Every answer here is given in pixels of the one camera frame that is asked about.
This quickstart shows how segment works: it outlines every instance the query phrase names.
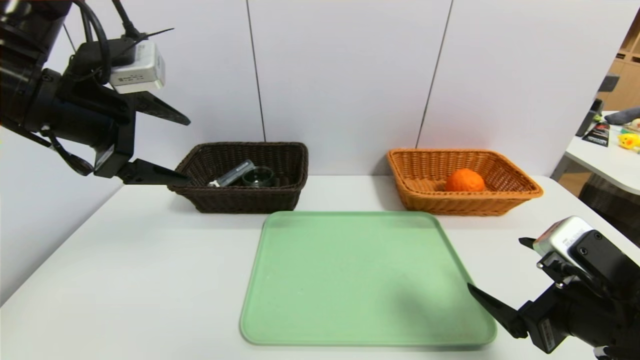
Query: orange wicker basket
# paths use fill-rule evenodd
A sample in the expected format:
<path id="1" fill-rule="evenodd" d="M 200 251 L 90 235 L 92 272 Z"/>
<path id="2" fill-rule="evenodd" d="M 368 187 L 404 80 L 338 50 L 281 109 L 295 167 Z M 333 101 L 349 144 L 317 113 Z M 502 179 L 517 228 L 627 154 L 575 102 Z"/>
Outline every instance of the orange wicker basket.
<path id="1" fill-rule="evenodd" d="M 408 210 L 441 215 L 503 215 L 542 189 L 503 155 L 487 150 L 394 149 L 387 159 Z M 447 192 L 447 178 L 461 168 L 480 174 L 487 190 Z"/>

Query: wicker basket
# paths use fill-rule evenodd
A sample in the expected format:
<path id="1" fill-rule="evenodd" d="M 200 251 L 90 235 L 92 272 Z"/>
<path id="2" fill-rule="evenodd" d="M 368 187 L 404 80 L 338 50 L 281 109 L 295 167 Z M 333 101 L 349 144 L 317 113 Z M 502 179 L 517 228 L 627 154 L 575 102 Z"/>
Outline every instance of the wicker basket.
<path id="1" fill-rule="evenodd" d="M 274 187 L 207 185 L 247 159 L 273 170 Z M 296 207 L 307 182 L 307 167 L 308 151 L 303 143 L 205 143 L 193 148 L 176 168 L 191 177 L 191 182 L 168 187 L 189 199 L 201 213 L 268 214 Z"/>
<path id="2" fill-rule="evenodd" d="M 408 210 L 442 215 L 503 215 L 542 196 L 542 189 L 503 155 L 487 150 L 394 149 L 387 159 Z M 484 178 L 487 191 L 447 192 L 447 178 L 470 168 Z"/>

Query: black cable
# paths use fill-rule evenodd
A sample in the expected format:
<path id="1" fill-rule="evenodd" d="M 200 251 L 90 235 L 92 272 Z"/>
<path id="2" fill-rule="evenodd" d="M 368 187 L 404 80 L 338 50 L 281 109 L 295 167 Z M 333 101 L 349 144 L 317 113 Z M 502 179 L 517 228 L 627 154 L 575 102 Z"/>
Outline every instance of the black cable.
<path id="1" fill-rule="evenodd" d="M 139 39 L 140 32 L 133 26 L 133 22 L 129 20 L 129 16 L 127 12 L 124 10 L 124 6 L 122 6 L 122 2 L 120 0 L 112 0 L 113 6 L 116 7 L 118 11 L 118 15 L 122 19 L 122 26 L 124 27 L 124 36 L 128 38 L 132 38 L 134 40 Z"/>
<path id="2" fill-rule="evenodd" d="M 2 126 L 10 131 L 13 131 L 14 133 L 27 138 L 29 140 L 31 140 L 32 142 L 36 142 L 39 143 L 40 145 L 44 146 L 44 147 L 51 147 L 51 143 L 48 142 L 47 140 L 44 140 L 43 138 L 40 138 L 39 136 L 34 135 L 33 133 L 25 130 L 22 126 L 18 125 L 17 122 L 10 120 L 7 117 L 2 116 L 0 119 L 2 119 Z"/>
<path id="3" fill-rule="evenodd" d="M 51 131 L 51 128 L 48 124 L 44 124 L 40 129 L 40 134 L 42 136 L 46 136 L 51 141 L 51 147 L 60 155 L 62 160 L 67 163 L 75 172 L 82 176 L 87 176 L 93 172 L 93 165 L 89 164 L 85 159 L 80 158 L 79 156 L 70 154 L 65 150 L 64 146 L 58 141 L 56 135 Z"/>
<path id="4" fill-rule="evenodd" d="M 123 51 L 120 51 L 120 53 L 119 53 L 119 54 L 117 54 L 116 56 L 112 57 L 112 59 L 115 59 L 115 58 L 117 58 L 117 57 L 119 57 L 119 56 L 123 55 L 124 53 L 126 53 L 127 51 L 129 51 L 129 50 L 131 50 L 133 47 L 135 47 L 136 45 L 140 44 L 142 41 L 147 40 L 147 39 L 149 39 L 150 37 L 152 37 L 152 36 L 154 36 L 154 35 L 158 35 L 158 34 L 161 34 L 161 33 L 166 33 L 167 31 L 170 31 L 170 30 L 173 30 L 173 29 L 175 29 L 175 28 L 164 29 L 164 30 L 161 30 L 161 31 L 156 31 L 155 33 L 151 33 L 151 34 L 148 34 L 148 35 L 144 35 L 143 37 L 141 37 L 141 38 L 137 39 L 136 41 L 134 41 L 134 43 L 133 43 L 133 44 L 131 44 L 131 45 L 127 46 L 127 48 L 126 48 L 126 49 L 124 49 Z M 100 68 L 101 68 L 101 67 L 97 67 L 95 70 L 93 70 L 93 71 L 92 71 L 92 72 L 90 72 L 89 74 L 84 75 L 84 76 L 80 76 L 79 78 L 75 78 L 75 79 L 74 79 L 74 81 L 75 81 L 75 82 L 79 82 L 79 81 L 87 80 L 87 79 L 91 78 L 92 76 L 96 75 L 96 74 L 98 73 L 98 71 L 100 71 Z"/>
<path id="5" fill-rule="evenodd" d="M 84 41 L 93 42 L 93 33 L 91 31 L 91 22 L 85 13 L 82 13 L 82 27 L 84 29 Z"/>
<path id="6" fill-rule="evenodd" d="M 100 43 L 100 55 L 102 56 L 102 70 L 100 71 L 100 78 L 98 82 L 104 85 L 109 82 L 109 77 L 111 76 L 111 51 L 109 50 L 107 36 L 104 33 L 100 20 L 95 16 L 95 13 L 91 10 L 89 5 L 87 5 L 84 0 L 73 0 L 73 2 L 80 8 L 83 15 L 87 16 L 95 30 L 96 36 L 98 37 L 98 42 Z"/>

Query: desk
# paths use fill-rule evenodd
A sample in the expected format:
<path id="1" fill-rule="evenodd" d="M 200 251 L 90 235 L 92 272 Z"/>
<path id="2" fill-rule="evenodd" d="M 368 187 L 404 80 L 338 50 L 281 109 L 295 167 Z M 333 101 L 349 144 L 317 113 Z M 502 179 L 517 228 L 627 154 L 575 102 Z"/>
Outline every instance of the desk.
<path id="1" fill-rule="evenodd" d="M 514 307 L 551 280 L 518 237 L 578 215 L 634 261 L 640 249 L 555 181 L 503 217 L 438 217 L 475 283 Z M 402 210 L 391 177 L 312 176 L 297 210 Z M 258 347 L 239 317 L 266 215 L 204 215 L 163 186 L 125 186 L 0 309 L 10 360 L 553 360 L 592 359 L 569 338 L 550 356 L 499 327 L 475 351 L 369 347 Z"/>
<path id="2" fill-rule="evenodd" d="M 602 115 L 616 111 L 603 111 Z M 620 126 L 611 126 L 609 146 L 603 147 L 574 136 L 558 164 L 554 179 L 564 173 L 568 160 L 573 160 L 626 192 L 640 195 L 640 156 L 618 146 Z"/>

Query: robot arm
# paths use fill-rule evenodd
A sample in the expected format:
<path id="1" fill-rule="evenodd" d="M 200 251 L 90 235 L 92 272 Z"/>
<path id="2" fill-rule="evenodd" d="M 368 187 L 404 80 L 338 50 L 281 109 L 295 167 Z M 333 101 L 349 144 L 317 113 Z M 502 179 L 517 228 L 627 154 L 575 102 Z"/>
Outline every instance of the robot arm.
<path id="1" fill-rule="evenodd" d="M 514 337 L 550 354 L 567 336 L 593 346 L 600 360 L 640 359 L 640 267 L 583 219 L 521 238 L 554 284 L 516 310 L 469 284 L 471 295 Z"/>
<path id="2" fill-rule="evenodd" d="M 84 0 L 0 1 L 2 126 L 54 149 L 83 176 L 93 172 L 120 177 L 125 184 L 186 184 L 188 177 L 167 168 L 140 159 L 129 162 L 137 111 L 182 125 L 190 121 L 145 91 L 149 84 L 163 85 L 162 57 L 148 41 L 150 35 L 135 30 L 120 0 L 113 2 L 126 32 L 107 40 Z M 87 42 L 80 45 L 63 74 L 43 69 L 74 3 L 83 13 Z M 92 39 L 91 26 L 98 41 Z M 139 63 L 149 59 L 144 66 Z M 115 90 L 104 86 L 107 82 Z M 92 147 L 94 164 L 69 154 L 59 138 Z"/>

